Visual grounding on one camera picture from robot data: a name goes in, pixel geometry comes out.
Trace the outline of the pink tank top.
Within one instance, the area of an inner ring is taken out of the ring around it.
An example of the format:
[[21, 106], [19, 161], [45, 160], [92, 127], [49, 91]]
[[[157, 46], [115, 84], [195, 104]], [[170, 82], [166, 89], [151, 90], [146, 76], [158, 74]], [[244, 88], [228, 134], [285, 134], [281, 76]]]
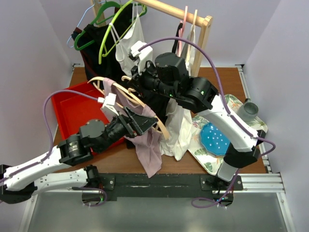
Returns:
[[[107, 78], [103, 80], [103, 88], [105, 94], [113, 93], [116, 95], [116, 102], [123, 107], [128, 107], [137, 114], [143, 116], [155, 116], [155, 112], [146, 105], [144, 108], [140, 105], [135, 105], [127, 98], [125, 98], [119, 90], [112, 85], [114, 81]], [[154, 129], [149, 129], [145, 134], [135, 137], [127, 138], [131, 141], [136, 149], [137, 157], [142, 164], [147, 176], [151, 178], [155, 175], [162, 165], [161, 152], [159, 148], [160, 133]]]

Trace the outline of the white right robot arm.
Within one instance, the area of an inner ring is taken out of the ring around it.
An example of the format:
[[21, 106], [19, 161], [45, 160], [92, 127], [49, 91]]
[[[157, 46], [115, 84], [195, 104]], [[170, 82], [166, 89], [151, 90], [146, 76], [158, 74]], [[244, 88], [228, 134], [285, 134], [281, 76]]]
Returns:
[[136, 63], [128, 83], [132, 89], [140, 95], [151, 91], [174, 99], [181, 107], [207, 119], [229, 140], [216, 174], [217, 188], [227, 189], [238, 169], [257, 161], [260, 156], [257, 146], [266, 133], [250, 127], [231, 110], [208, 79], [191, 77], [183, 58], [172, 52], [159, 55], [155, 62], [143, 58], [141, 52], [129, 54], [129, 58]]

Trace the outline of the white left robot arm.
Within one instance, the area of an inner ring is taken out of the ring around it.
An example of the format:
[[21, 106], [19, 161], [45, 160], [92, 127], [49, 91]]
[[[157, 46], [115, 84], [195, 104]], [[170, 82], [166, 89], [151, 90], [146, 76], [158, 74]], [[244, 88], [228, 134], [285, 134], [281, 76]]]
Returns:
[[27, 201], [44, 191], [73, 188], [97, 190], [102, 184], [96, 166], [89, 165], [72, 172], [62, 172], [92, 160], [122, 137], [144, 135], [158, 122], [154, 116], [143, 116], [124, 108], [123, 114], [114, 116], [110, 123], [92, 119], [46, 154], [26, 163], [1, 165], [0, 200], [8, 204]]

